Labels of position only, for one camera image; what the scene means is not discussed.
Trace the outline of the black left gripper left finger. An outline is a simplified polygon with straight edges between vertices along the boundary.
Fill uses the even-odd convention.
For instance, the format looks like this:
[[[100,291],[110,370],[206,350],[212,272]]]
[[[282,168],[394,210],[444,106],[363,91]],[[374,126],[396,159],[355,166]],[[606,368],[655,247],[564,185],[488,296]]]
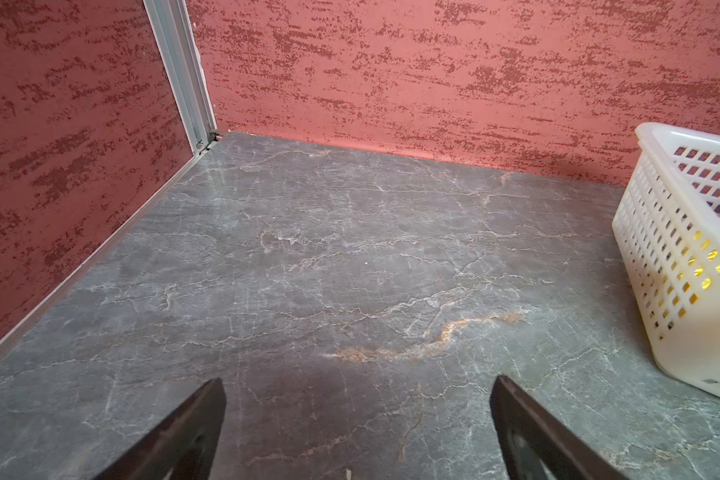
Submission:
[[[204,383],[98,479],[207,479],[224,421],[222,380]]]

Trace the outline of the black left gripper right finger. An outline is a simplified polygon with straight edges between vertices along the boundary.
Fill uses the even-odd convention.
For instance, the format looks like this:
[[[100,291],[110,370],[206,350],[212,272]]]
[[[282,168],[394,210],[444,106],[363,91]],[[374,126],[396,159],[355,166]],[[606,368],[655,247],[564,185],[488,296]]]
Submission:
[[[511,479],[625,477],[506,375],[493,384],[490,409]]]

